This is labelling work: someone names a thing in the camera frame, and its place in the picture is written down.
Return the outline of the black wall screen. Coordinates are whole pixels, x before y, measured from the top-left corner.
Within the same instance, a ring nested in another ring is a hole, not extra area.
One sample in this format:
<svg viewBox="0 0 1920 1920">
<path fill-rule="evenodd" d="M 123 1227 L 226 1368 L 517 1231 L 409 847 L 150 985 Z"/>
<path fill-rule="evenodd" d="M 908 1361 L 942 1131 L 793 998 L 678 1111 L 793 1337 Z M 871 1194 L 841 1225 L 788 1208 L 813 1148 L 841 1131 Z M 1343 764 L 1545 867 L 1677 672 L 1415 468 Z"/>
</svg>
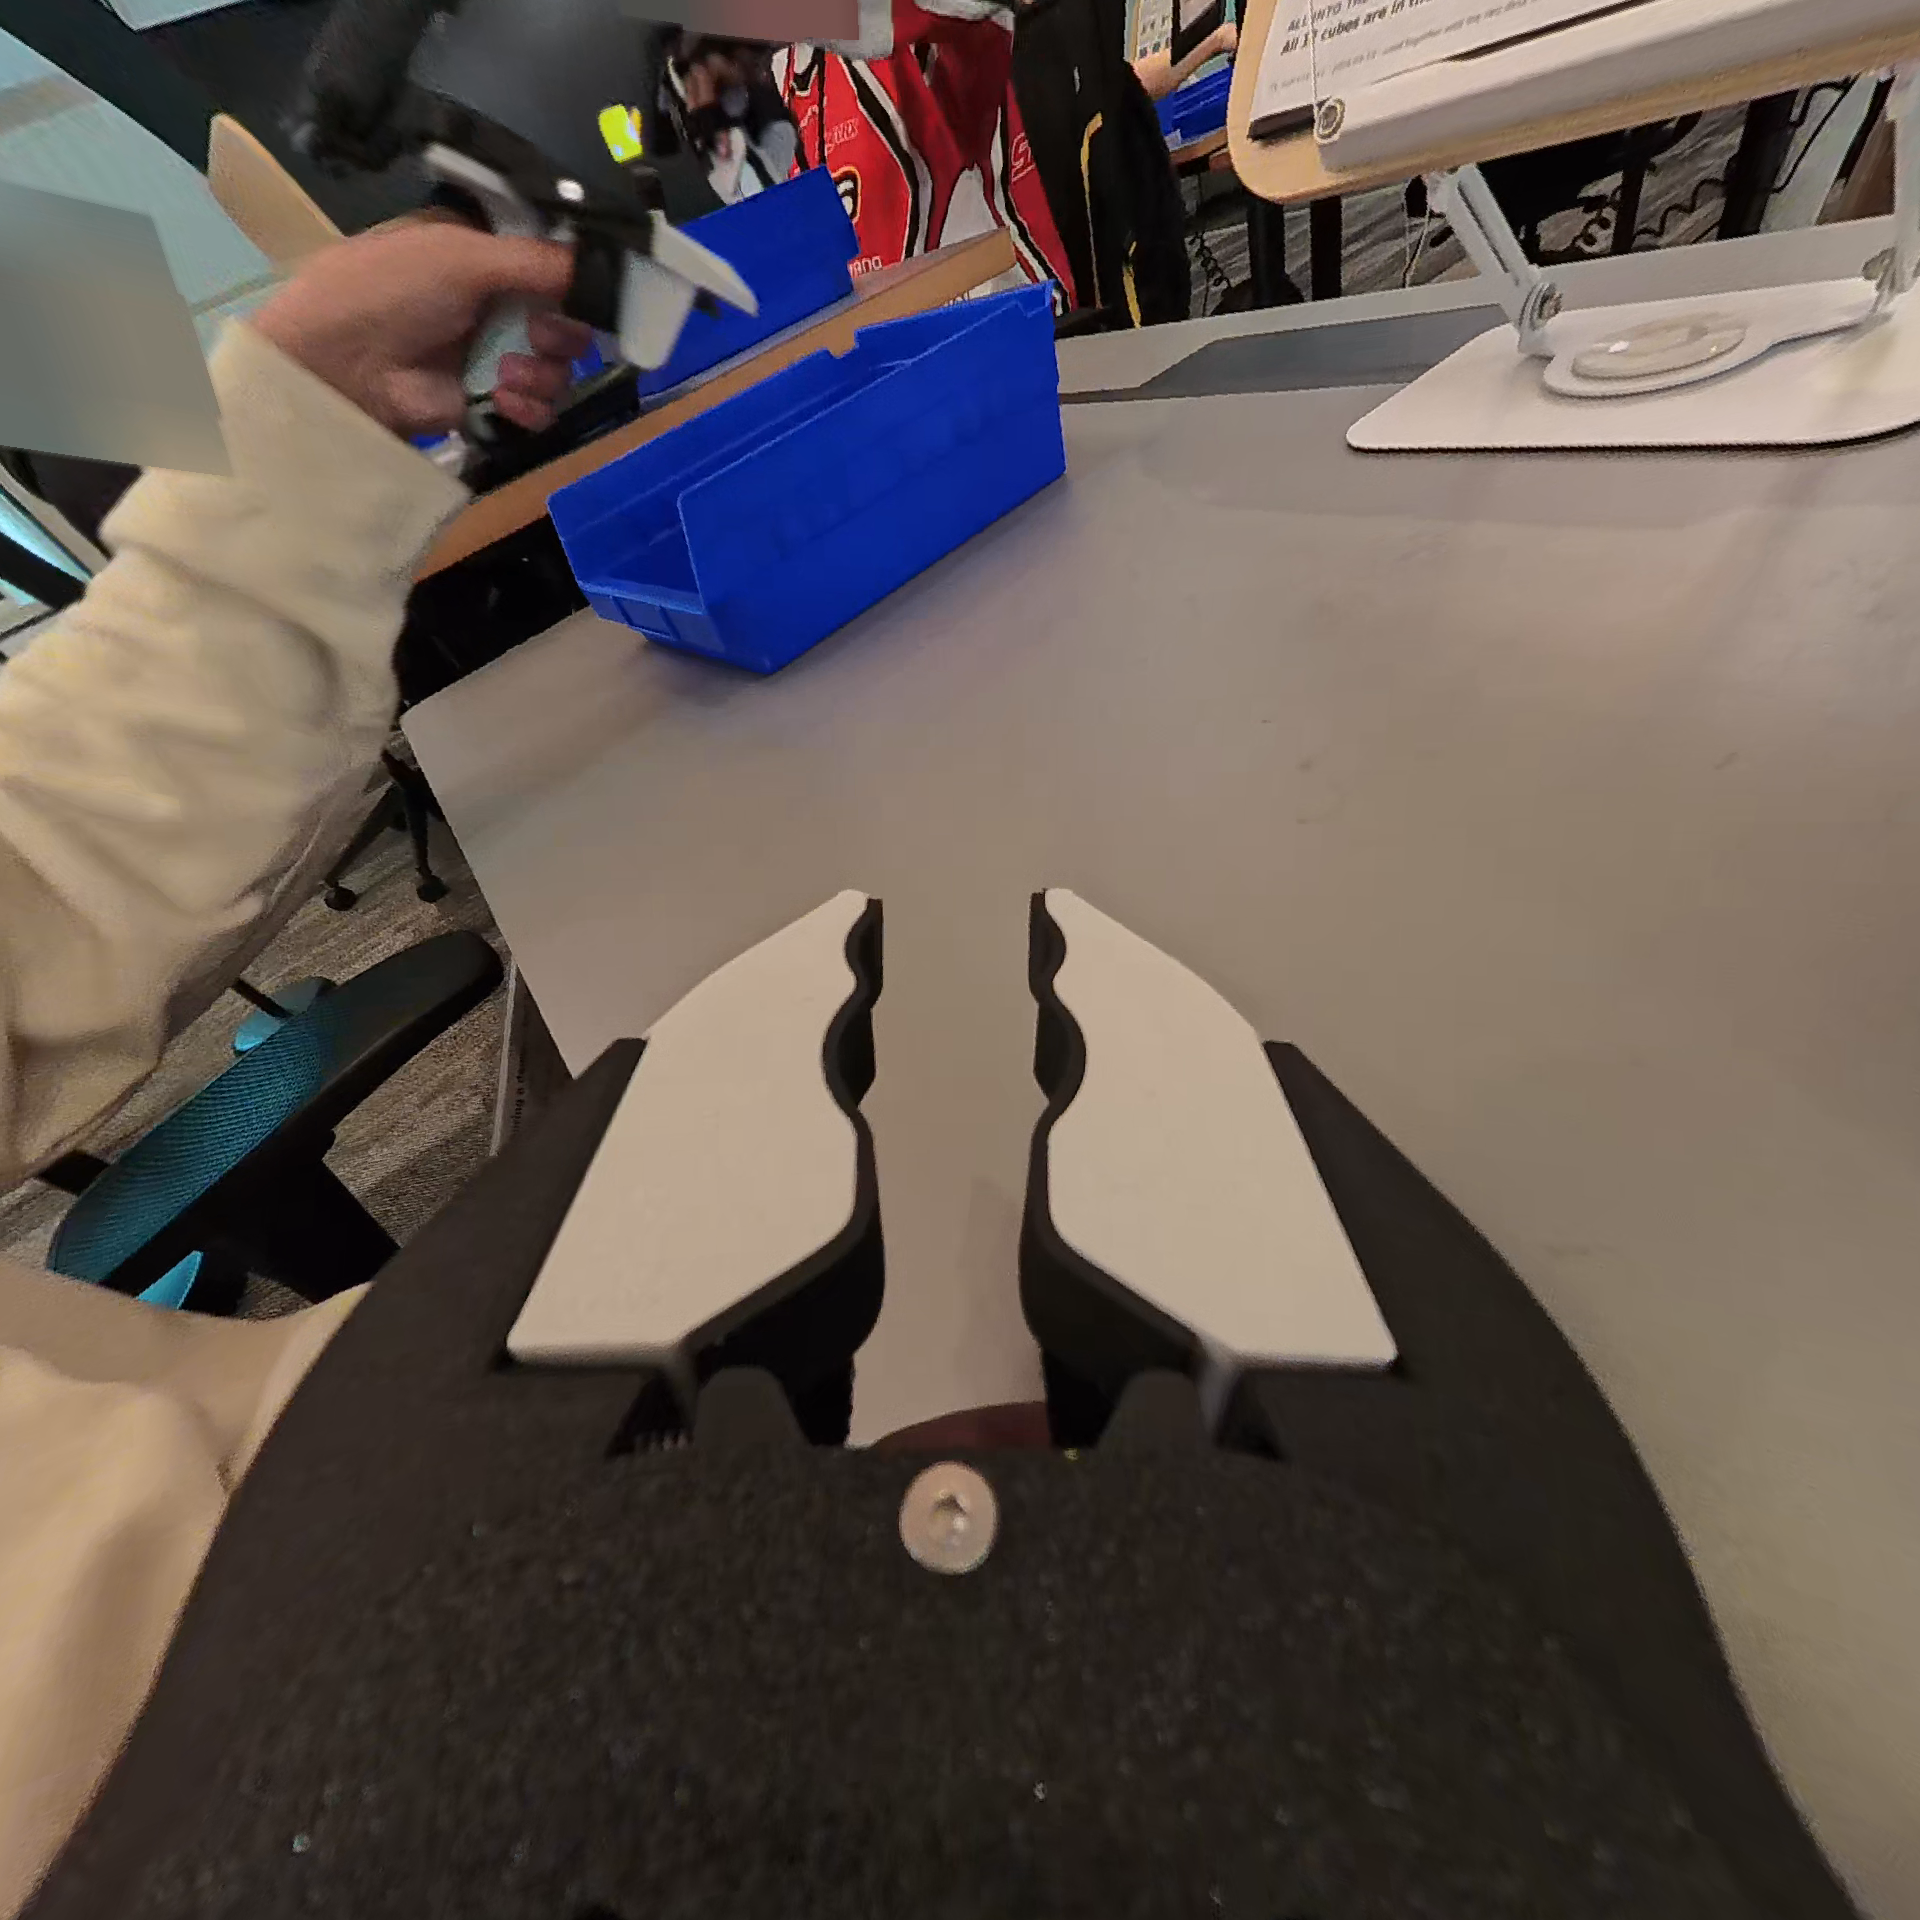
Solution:
<svg viewBox="0 0 1920 1920">
<path fill-rule="evenodd" d="M 4 34 L 194 164 L 207 158 L 210 116 L 228 114 L 348 234 L 422 204 L 415 160 L 332 175 L 297 145 L 303 64 L 330 6 L 159 6 L 149 28 L 131 20 L 134 12 L 139 6 L 4 6 Z M 657 43 L 620 6 L 435 6 L 414 80 L 602 186 L 620 186 L 602 110 L 637 110 L 646 145 L 657 142 Z"/>
</svg>

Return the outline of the black office chair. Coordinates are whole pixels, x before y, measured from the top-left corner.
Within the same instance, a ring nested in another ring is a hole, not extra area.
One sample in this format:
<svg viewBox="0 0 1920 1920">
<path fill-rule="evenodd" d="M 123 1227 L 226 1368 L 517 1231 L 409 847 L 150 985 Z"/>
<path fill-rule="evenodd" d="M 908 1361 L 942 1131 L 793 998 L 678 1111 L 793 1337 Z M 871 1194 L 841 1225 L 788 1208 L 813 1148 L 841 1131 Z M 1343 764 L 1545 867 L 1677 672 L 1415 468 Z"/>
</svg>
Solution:
<svg viewBox="0 0 1920 1920">
<path fill-rule="evenodd" d="M 372 850 L 387 832 L 405 832 L 415 870 L 415 898 L 435 905 L 449 897 L 449 884 L 437 873 L 429 850 L 429 825 L 444 822 L 439 800 L 429 783 L 419 768 L 383 751 L 379 754 L 381 787 L 378 800 L 364 823 L 353 832 L 353 840 L 326 867 L 321 881 L 321 898 L 330 913 L 343 915 L 356 905 L 356 892 L 350 888 L 350 870 Z"/>
</svg>

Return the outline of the person's left forearm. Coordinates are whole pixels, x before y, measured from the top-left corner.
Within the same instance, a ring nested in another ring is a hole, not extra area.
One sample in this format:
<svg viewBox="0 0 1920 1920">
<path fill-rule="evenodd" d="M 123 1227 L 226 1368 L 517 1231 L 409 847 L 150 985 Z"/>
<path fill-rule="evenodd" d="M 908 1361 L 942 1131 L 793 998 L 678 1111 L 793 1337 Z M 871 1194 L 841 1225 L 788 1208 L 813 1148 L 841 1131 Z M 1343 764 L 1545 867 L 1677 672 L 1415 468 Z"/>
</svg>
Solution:
<svg viewBox="0 0 1920 1920">
<path fill-rule="evenodd" d="M 134 483 L 108 568 L 4 665 L 4 1187 L 83 1145 L 297 913 L 467 502 L 249 323 L 210 382 L 230 473 Z"/>
</svg>

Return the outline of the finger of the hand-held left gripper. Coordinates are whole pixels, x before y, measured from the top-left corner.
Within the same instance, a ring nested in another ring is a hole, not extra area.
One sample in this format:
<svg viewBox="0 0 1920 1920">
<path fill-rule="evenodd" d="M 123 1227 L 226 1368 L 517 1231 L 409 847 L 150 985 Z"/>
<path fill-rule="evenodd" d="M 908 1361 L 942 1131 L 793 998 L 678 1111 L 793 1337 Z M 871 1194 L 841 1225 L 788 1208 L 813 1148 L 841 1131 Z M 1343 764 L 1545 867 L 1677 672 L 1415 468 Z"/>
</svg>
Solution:
<svg viewBox="0 0 1920 1920">
<path fill-rule="evenodd" d="M 650 215 L 645 273 L 650 310 L 689 313 L 719 305 L 749 318 L 759 315 L 759 299 L 749 283 L 719 254 L 674 226 L 663 214 Z"/>
<path fill-rule="evenodd" d="M 697 286 L 657 259 L 625 259 L 615 292 L 618 356 L 636 370 L 660 370 L 697 305 Z"/>
</svg>

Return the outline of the person's left hand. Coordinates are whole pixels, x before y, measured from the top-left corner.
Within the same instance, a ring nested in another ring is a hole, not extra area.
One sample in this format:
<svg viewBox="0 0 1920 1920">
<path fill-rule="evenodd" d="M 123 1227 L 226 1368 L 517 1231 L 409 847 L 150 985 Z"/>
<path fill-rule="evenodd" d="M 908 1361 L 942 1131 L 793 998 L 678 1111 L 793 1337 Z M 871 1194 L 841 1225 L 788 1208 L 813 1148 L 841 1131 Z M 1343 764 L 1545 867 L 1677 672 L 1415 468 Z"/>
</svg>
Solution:
<svg viewBox="0 0 1920 1920">
<path fill-rule="evenodd" d="M 415 215 L 314 254 L 246 324 L 401 439 L 467 416 L 483 332 L 517 306 L 525 345 L 503 353 L 493 407 L 509 426 L 554 426 L 591 329 L 563 313 L 572 252 Z"/>
</svg>

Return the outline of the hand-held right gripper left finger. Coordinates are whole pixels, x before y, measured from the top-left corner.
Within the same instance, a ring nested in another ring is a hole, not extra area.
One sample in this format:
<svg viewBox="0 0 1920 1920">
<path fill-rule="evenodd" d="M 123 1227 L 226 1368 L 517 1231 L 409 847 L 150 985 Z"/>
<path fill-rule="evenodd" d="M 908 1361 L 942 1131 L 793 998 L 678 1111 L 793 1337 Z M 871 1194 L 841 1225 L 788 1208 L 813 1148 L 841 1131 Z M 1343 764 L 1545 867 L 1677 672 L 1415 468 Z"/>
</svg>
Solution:
<svg viewBox="0 0 1920 1920">
<path fill-rule="evenodd" d="M 692 1414 L 762 1369 L 846 1446 L 885 1254 L 873 1131 L 883 908 L 843 892 L 711 971 L 641 1042 L 507 1356 L 643 1369 Z"/>
</svg>

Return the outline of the black jacket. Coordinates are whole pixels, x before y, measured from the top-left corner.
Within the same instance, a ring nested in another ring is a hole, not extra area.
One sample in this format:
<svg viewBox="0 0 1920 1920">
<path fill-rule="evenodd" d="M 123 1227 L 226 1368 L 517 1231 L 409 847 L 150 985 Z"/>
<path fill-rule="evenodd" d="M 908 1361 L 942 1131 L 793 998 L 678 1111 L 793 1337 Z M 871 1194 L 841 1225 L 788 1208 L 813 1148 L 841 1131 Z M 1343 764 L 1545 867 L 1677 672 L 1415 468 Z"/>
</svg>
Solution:
<svg viewBox="0 0 1920 1920">
<path fill-rule="evenodd" d="M 1061 332 L 1188 318 L 1183 198 L 1123 54 L 1123 6 L 1014 7 L 997 195 Z"/>
</svg>

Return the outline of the black framed marker sign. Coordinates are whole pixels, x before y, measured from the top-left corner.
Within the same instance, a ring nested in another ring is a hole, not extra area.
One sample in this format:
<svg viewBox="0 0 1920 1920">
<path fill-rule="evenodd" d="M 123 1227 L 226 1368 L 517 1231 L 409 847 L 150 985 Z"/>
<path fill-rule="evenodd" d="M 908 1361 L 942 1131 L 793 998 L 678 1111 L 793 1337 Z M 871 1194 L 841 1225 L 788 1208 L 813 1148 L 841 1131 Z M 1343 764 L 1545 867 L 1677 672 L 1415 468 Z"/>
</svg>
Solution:
<svg viewBox="0 0 1920 1920">
<path fill-rule="evenodd" d="M 495 1159 L 506 1152 L 569 1086 L 572 1075 L 547 1028 L 538 999 L 531 995 L 519 966 L 509 962 L 490 1154 Z"/>
</svg>

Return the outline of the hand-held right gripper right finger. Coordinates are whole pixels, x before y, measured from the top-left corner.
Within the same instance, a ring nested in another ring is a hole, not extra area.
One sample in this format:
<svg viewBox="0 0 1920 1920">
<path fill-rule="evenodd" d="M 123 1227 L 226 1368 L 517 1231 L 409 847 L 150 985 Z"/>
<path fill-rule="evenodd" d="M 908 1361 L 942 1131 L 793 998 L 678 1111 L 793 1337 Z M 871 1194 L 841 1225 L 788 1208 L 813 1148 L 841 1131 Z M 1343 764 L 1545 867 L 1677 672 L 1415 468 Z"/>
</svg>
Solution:
<svg viewBox="0 0 1920 1920">
<path fill-rule="evenodd" d="M 1090 1449 L 1170 1376 L 1225 1436 L 1259 1383 L 1380 1383 L 1401 1347 L 1255 1025 L 1062 884 L 1028 902 L 1039 1115 L 1019 1305 L 1047 1434 Z"/>
</svg>

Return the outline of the printed instruction sheet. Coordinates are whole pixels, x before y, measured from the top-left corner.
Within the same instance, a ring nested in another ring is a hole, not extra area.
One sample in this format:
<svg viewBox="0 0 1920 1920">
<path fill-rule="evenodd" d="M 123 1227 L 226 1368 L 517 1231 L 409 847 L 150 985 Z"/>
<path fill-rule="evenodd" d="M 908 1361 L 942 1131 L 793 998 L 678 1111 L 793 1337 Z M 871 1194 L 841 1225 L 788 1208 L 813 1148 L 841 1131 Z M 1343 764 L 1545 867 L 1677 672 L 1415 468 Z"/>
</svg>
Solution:
<svg viewBox="0 0 1920 1920">
<path fill-rule="evenodd" d="M 1615 3 L 1278 3 L 1255 78 L 1251 137 L 1314 130 L 1331 102 L 1452 58 L 1615 9 Z"/>
</svg>

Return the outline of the white folding stand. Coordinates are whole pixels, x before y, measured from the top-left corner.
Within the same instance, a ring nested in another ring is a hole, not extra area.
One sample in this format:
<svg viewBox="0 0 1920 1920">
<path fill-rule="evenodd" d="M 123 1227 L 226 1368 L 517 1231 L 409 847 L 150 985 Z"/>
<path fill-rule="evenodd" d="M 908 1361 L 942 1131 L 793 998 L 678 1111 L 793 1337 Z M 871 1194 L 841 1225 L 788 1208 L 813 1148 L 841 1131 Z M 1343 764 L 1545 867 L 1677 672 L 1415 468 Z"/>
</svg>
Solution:
<svg viewBox="0 0 1920 1920">
<path fill-rule="evenodd" d="M 1533 122 L 1634 119 L 1660 82 L 1691 112 L 1755 64 L 1889 74 L 1891 240 L 1851 279 L 1565 306 L 1482 160 Z M 1916 6 L 1549 7 L 1525 36 L 1342 82 L 1314 137 L 1339 172 L 1442 160 L 1431 204 L 1505 313 L 1357 420 L 1355 451 L 1835 448 L 1916 426 Z"/>
</svg>

